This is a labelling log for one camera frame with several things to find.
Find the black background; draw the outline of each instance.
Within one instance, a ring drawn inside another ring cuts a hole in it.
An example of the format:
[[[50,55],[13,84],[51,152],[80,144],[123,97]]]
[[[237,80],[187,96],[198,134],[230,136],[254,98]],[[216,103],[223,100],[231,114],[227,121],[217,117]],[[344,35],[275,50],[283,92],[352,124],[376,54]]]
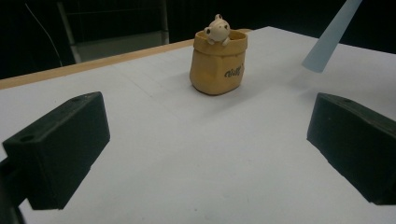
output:
[[[50,40],[25,6],[0,1],[0,78],[60,66]],[[64,0],[77,43],[161,30],[161,0]],[[167,0],[170,42],[192,39],[220,13],[233,29],[265,26],[320,37],[345,0]],[[341,43],[396,53],[396,13],[389,0],[363,0]],[[56,1],[27,1],[59,51],[73,64]]]

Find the white table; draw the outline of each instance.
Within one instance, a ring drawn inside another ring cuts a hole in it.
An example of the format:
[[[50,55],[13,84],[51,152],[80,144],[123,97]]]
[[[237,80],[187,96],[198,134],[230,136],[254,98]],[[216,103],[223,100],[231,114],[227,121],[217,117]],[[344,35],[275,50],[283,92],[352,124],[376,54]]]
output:
[[[0,141],[64,101],[101,91],[110,143],[47,223],[394,223],[306,141],[318,92],[396,119],[396,55],[339,45],[323,74],[301,66],[315,38],[248,33],[242,85],[206,96],[192,47],[0,91]],[[6,157],[0,152],[0,160]]]

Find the wooden table edge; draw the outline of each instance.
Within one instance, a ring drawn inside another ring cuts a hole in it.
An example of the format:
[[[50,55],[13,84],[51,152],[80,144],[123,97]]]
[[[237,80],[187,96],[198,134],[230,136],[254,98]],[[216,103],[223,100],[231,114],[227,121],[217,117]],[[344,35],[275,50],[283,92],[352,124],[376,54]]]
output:
[[[247,33],[249,29],[239,29],[238,31]],[[93,60],[85,63],[76,63],[64,67],[53,68],[41,72],[22,75],[18,77],[10,77],[0,80],[0,90],[13,88],[21,85],[26,85],[38,81],[48,80],[55,77],[64,77],[78,72],[91,70],[98,67],[111,65],[114,63],[122,63],[133,59],[143,58],[150,55],[163,53],[173,49],[181,49],[184,47],[192,46],[193,39],[180,41],[168,45],[161,45],[150,49],[141,49],[129,53],[124,53],[116,56],[110,56],[103,59]]]

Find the plush bear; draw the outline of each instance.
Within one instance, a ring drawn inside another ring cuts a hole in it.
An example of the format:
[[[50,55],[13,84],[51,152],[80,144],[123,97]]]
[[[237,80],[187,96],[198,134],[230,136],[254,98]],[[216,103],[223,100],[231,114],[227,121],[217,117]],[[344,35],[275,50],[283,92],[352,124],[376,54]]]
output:
[[[226,46],[230,41],[230,37],[228,37],[230,30],[230,24],[220,14],[216,15],[215,20],[205,28],[207,42],[211,45],[215,42],[222,42],[222,46]]]

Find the screw hole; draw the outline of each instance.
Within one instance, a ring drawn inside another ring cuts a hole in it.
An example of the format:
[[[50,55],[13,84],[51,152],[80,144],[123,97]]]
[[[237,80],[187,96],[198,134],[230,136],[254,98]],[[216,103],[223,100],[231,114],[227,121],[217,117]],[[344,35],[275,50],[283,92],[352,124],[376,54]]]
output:
[[[27,142],[27,141],[30,141],[30,140],[32,140],[34,138],[35,138],[34,135],[26,135],[26,136],[21,138],[21,142]]]

